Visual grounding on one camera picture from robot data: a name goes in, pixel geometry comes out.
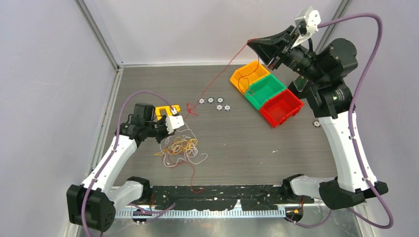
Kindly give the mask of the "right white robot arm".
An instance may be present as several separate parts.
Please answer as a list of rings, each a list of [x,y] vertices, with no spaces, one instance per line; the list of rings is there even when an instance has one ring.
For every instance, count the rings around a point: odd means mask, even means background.
[[[356,113],[351,106],[354,96],[344,78],[357,68],[357,49],[344,38],[337,38],[320,53],[296,45],[297,30],[286,30],[264,38],[251,39],[247,45],[271,70],[285,65],[309,85],[298,92],[305,98],[328,139],[337,170],[336,177],[316,178],[296,174],[285,178],[282,196],[296,202],[301,196],[322,200],[329,209],[354,207],[366,199],[388,192],[385,182],[379,181],[368,166],[366,155],[356,129]]]

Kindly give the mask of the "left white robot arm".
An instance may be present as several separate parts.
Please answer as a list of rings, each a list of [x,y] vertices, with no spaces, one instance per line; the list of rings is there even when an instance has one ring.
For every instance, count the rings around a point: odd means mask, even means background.
[[[142,142],[154,138],[161,143],[185,125],[178,112],[156,119],[155,111],[151,104],[135,104],[127,121],[120,123],[98,166],[80,185],[68,188],[66,198],[70,223],[106,232],[122,208],[134,201],[147,204],[151,200],[152,189],[147,179],[132,176],[119,188],[114,190],[112,186]]]

